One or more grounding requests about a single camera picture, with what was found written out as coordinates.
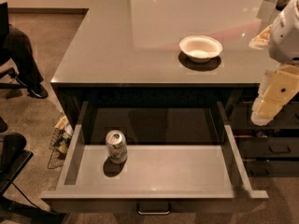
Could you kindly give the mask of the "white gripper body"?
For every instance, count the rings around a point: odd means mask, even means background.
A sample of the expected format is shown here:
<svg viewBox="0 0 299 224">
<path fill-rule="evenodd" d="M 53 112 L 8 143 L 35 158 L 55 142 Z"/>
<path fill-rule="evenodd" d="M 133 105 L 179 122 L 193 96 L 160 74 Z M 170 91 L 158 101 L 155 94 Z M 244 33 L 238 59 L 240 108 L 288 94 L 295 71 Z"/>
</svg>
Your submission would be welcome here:
<svg viewBox="0 0 299 224">
<path fill-rule="evenodd" d="M 299 67 L 281 65 L 276 71 L 267 71 L 260 84 L 259 110 L 280 110 L 299 92 Z"/>
</svg>

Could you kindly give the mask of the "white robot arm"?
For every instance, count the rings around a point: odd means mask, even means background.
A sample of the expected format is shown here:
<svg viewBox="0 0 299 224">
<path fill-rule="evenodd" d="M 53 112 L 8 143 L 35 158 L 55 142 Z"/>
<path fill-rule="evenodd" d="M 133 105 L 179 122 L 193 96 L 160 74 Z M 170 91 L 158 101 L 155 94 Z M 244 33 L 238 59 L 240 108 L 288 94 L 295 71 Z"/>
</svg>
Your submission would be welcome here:
<svg viewBox="0 0 299 224">
<path fill-rule="evenodd" d="M 251 39 L 253 49 L 268 49 L 269 57 L 279 63 L 266 71 L 252 106 L 251 121 L 267 125 L 299 92 L 299 0 L 291 0 L 273 23 Z"/>
</svg>

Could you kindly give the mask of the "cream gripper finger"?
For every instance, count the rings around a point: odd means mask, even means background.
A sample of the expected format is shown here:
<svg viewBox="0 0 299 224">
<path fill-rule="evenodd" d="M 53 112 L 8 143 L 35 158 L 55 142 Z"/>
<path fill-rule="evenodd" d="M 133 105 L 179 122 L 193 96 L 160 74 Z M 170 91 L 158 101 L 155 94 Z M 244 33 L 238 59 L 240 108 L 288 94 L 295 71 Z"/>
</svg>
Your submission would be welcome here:
<svg viewBox="0 0 299 224">
<path fill-rule="evenodd" d="M 281 109 L 281 105 L 267 102 L 262 97 L 257 97 L 251 109 L 251 121 L 255 125 L 265 126 L 274 119 Z"/>
<path fill-rule="evenodd" d="M 270 35 L 271 25 L 265 27 L 260 33 L 258 33 L 249 42 L 249 47 L 252 49 L 267 49 L 269 47 L 269 35 Z"/>
</svg>

